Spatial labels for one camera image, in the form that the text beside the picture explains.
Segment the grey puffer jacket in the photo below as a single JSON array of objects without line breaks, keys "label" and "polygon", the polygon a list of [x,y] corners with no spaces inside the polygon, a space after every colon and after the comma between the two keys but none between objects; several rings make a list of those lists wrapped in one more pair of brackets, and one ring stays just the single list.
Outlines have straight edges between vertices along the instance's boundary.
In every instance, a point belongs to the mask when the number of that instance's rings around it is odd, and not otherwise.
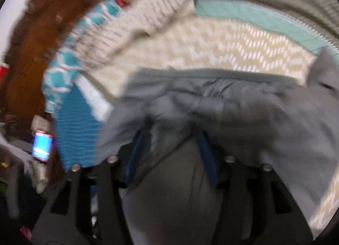
[{"label": "grey puffer jacket", "polygon": [[338,166],[338,65],[322,51],[304,86],[260,73],[141,69],[113,101],[98,159],[141,129],[146,147],[119,191],[133,244],[211,244],[222,194],[205,172],[201,131],[245,165],[271,165],[308,223]]}]

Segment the teal white patterned pillow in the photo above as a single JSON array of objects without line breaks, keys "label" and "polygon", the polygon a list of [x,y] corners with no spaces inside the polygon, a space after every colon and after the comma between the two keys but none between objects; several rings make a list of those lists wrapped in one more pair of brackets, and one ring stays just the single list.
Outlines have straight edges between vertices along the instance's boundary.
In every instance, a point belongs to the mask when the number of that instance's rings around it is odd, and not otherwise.
[{"label": "teal white patterned pillow", "polygon": [[45,112],[56,114],[71,91],[74,78],[82,70],[81,61],[73,51],[79,36],[88,28],[96,27],[118,14],[115,0],[102,0],[77,21],[43,74],[41,91],[45,98]]}]

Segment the multicolour patterned bed quilt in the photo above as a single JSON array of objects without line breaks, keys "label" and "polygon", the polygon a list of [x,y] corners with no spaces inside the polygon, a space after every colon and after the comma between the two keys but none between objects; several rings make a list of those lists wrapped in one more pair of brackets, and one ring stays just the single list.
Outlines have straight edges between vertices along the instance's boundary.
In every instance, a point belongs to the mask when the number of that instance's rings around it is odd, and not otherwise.
[{"label": "multicolour patterned bed quilt", "polygon": [[[220,69],[288,77],[306,85],[314,61],[338,50],[303,22],[332,28],[336,0],[133,0],[74,44],[82,70],[56,115],[65,168],[91,166],[113,101],[141,69]],[[338,166],[308,223],[314,237],[328,232],[338,212]]]}]

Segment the carved brown wooden headboard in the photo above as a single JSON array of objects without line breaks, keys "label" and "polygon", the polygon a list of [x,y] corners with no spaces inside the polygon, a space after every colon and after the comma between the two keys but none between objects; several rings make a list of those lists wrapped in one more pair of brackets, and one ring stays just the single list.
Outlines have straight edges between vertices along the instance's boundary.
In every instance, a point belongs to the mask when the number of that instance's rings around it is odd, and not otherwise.
[{"label": "carved brown wooden headboard", "polygon": [[8,134],[27,138],[33,116],[45,116],[43,73],[76,21],[98,0],[28,0],[10,34],[1,82],[1,122]]}]

